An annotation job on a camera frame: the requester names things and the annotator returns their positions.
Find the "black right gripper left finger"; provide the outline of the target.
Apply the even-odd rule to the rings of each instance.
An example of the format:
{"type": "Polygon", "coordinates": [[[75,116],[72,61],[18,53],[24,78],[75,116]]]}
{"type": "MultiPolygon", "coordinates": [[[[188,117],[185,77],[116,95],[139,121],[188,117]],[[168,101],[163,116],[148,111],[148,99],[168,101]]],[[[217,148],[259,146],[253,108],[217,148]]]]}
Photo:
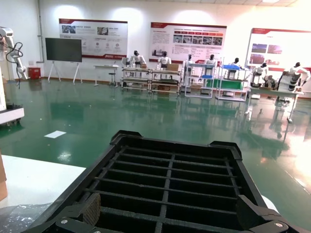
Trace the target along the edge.
{"type": "Polygon", "coordinates": [[[84,203],[65,207],[56,217],[26,233],[91,233],[101,213],[101,197],[92,194],[84,203]]]}

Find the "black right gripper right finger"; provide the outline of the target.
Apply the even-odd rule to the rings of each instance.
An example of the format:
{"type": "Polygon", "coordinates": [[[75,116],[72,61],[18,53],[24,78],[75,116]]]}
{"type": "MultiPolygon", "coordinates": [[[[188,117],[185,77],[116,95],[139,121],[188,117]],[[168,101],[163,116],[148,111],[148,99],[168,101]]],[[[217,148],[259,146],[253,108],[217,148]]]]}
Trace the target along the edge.
{"type": "Polygon", "coordinates": [[[246,196],[237,198],[236,213],[244,233],[302,233],[278,212],[253,204],[246,196]]]}

